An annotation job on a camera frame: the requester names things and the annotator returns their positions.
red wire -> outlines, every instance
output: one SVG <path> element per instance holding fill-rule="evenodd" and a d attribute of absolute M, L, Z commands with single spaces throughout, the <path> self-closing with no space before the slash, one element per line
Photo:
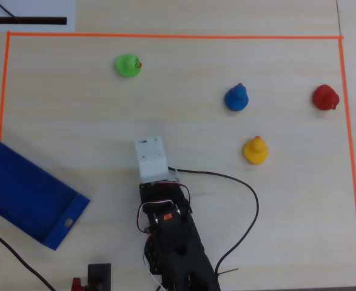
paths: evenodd
<path fill-rule="evenodd" d="M 140 232 L 149 233 L 149 232 L 145 232 L 144 230 L 140 229 L 140 226 L 139 226 L 139 218 L 140 218 L 140 213 L 141 213 L 142 207 L 143 207 L 145 204 L 148 204 L 148 203 L 155 203 L 155 204 L 158 204 L 158 203 L 162 203 L 162 202 L 171 202 L 171 203 L 173 204 L 172 200 L 159 200 L 159 201 L 145 202 L 145 203 L 143 203 L 143 204 L 141 204 L 141 205 L 139 206 L 139 209 L 138 209 L 138 211 L 137 211 L 137 229 L 138 229 Z"/>
<path fill-rule="evenodd" d="M 182 183 L 178 183 L 178 182 L 171 182 L 171 181 L 160 181 L 160 182 L 156 182 L 155 184 L 179 185 L 179 186 L 181 186 L 181 187 L 186 188 L 186 190 L 187 190 L 187 192 L 188 192 L 188 194 L 189 194 L 189 204 L 191 203 L 190 190 L 189 190 L 189 188 L 188 188 L 186 185 L 184 185 L 184 184 L 182 184 Z"/>

hole in tray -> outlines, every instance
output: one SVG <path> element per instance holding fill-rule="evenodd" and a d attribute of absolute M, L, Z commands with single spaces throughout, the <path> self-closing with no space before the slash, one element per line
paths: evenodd
<path fill-rule="evenodd" d="M 73 224 L 73 220 L 71 218 L 67 218 L 64 222 L 64 226 L 70 227 Z"/>

blue tray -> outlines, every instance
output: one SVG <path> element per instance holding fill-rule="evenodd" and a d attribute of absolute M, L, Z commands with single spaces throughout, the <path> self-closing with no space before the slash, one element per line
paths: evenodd
<path fill-rule="evenodd" d="M 56 250 L 89 199 L 0 142 L 0 215 Z"/>

orange boundary line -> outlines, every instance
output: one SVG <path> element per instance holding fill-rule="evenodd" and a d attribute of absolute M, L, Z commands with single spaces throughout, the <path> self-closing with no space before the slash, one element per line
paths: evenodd
<path fill-rule="evenodd" d="M 342 89 L 343 89 L 343 98 L 344 98 L 345 112 L 346 112 L 346 126 L 348 128 L 350 162 L 351 162 L 351 165 L 352 165 L 354 204 L 355 204 L 355 219 L 356 219 L 356 171 L 355 171 L 355 161 L 354 161 L 352 127 L 351 127 L 351 122 L 350 122 L 350 112 L 349 112 L 349 102 L 348 102 L 348 90 L 346 88 L 345 64 L 344 64 L 344 58 L 343 58 L 343 48 L 342 48 L 342 40 L 341 39 L 338 39 L 338 49 L 339 49 L 339 52 L 340 52 Z"/>
<path fill-rule="evenodd" d="M 7 32 L 7 42 L 5 45 L 4 68 L 2 71 L 2 87 L 0 102 L 0 140 L 2 137 L 2 117 L 4 116 L 5 87 L 7 83 L 8 56 L 9 56 L 10 32 Z"/>
<path fill-rule="evenodd" d="M 346 125 L 348 128 L 349 151 L 352 166 L 352 179 L 354 188 L 354 203 L 356 212 L 356 170 L 354 161 L 354 149 L 352 141 L 351 120 L 349 114 L 348 92 L 346 88 L 346 77 L 344 69 L 344 57 L 342 48 L 343 36 L 257 36 L 257 35 L 150 35 L 150 34 L 127 34 L 127 33 L 27 33 L 7 31 L 7 42 L 5 46 L 4 70 L 2 73 L 1 103 L 0 103 L 0 140 L 2 138 L 2 123 L 4 116 L 5 88 L 7 81 L 8 56 L 11 36 L 83 36 L 83 37 L 114 37 L 114 38 L 175 38 L 175 39 L 337 39 L 340 54 L 341 76 L 343 86 L 343 96 L 346 112 Z"/>
<path fill-rule="evenodd" d="M 12 36 L 88 36 L 99 38 L 180 38 L 180 39 L 341 39 L 340 35 L 329 36 L 282 36 L 282 35 L 150 35 L 131 33 L 39 33 L 11 32 Z"/>

cable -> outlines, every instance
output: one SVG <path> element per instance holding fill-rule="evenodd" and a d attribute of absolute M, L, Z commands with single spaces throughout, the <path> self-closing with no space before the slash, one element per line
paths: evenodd
<path fill-rule="evenodd" d="M 151 273 L 151 271 L 148 269 L 147 264 L 146 264 L 146 245 L 147 245 L 147 242 L 149 241 L 149 239 L 150 239 L 151 236 L 152 236 L 152 235 L 149 235 L 149 236 L 148 236 L 148 238 L 147 238 L 147 240 L 146 240 L 146 243 L 145 243 L 145 245 L 144 245 L 144 250 L 143 250 L 144 266 L 146 267 L 146 269 L 147 269 L 149 275 L 151 275 L 151 277 L 155 280 L 155 282 L 158 283 L 159 287 L 158 287 L 157 290 L 159 290 L 160 288 L 162 288 L 164 291 L 167 291 L 167 290 L 163 287 L 163 285 L 161 285 L 161 284 L 159 283 L 159 281 L 156 280 L 155 276 Z"/>
<path fill-rule="evenodd" d="M 0 238 L 0 243 L 2 243 L 3 245 L 5 245 L 5 247 L 7 249 L 9 249 L 9 251 L 16 257 L 16 259 L 19 260 L 19 262 L 26 267 L 32 274 L 34 274 L 36 277 L 38 277 L 40 279 L 40 281 L 42 281 L 51 291 L 56 291 L 54 287 L 51 286 L 50 283 L 47 282 L 46 279 L 44 279 L 37 271 L 35 271 L 31 266 L 29 266 L 20 256 L 18 253 L 16 253 L 16 251 L 7 244 L 7 242 L 5 242 L 2 238 Z"/>
<path fill-rule="evenodd" d="M 1 4 L 0 4 L 0 8 L 3 9 L 3 11 L 5 11 L 10 17 L 17 19 L 17 17 L 16 17 L 15 15 L 13 15 L 12 13 L 10 13 L 10 12 L 9 12 L 4 6 L 2 6 Z"/>
<path fill-rule="evenodd" d="M 175 185 L 179 185 L 179 186 L 181 186 L 181 187 L 186 188 L 187 193 L 189 194 L 189 204 L 191 204 L 190 190 L 189 190 L 189 188 L 188 188 L 186 185 L 184 185 L 184 184 L 182 184 L 182 183 L 179 183 L 179 182 L 172 182 L 172 181 L 159 181 L 159 182 L 156 182 L 155 184 L 171 184 L 171 185 L 175 184 Z"/>
<path fill-rule="evenodd" d="M 137 229 L 143 233 L 148 233 L 145 230 L 140 229 L 139 221 L 140 221 L 140 214 L 141 214 L 141 209 L 143 209 L 143 206 L 146 204 L 158 204 L 158 203 L 165 203 L 165 202 L 171 202 L 173 205 L 172 200 L 160 200 L 160 201 L 150 201 L 150 202 L 145 202 L 139 206 L 139 209 L 137 210 Z"/>
<path fill-rule="evenodd" d="M 244 235 L 242 236 L 242 238 L 240 238 L 240 240 L 230 249 L 228 250 L 222 257 L 221 259 L 218 261 L 217 265 L 215 266 L 215 275 L 218 277 L 219 275 L 221 275 L 221 273 L 218 273 L 218 269 L 220 268 L 220 265 L 222 263 L 222 261 L 230 255 L 231 252 L 233 252 L 241 243 L 242 241 L 245 239 L 245 237 L 247 236 L 247 234 L 250 232 L 250 230 L 252 229 L 253 225 L 255 224 L 256 220 L 257 220 L 257 216 L 258 216 L 258 198 L 257 198 L 257 194 L 256 192 L 253 190 L 253 188 L 245 183 L 244 181 L 241 181 L 237 178 L 231 177 L 231 176 L 227 176 L 224 174 L 220 174 L 220 173 L 214 173 L 214 172 L 207 172 L 207 171 L 193 171 L 193 170 L 184 170 L 184 169 L 174 169 L 172 167 L 168 167 L 168 169 L 170 171 L 178 171 L 181 173 L 191 173 L 191 174 L 205 174 L 205 175 L 213 175 L 213 176 L 219 176 L 219 177 L 223 177 L 223 178 L 227 178 L 227 179 L 231 179 L 233 181 L 239 182 L 242 185 L 245 185 L 246 187 L 249 188 L 250 191 L 252 191 L 255 200 L 256 200 L 256 214 L 255 214 L 255 218 L 253 219 L 252 223 L 250 224 L 250 226 L 248 227 L 248 229 L 245 231 Z"/>

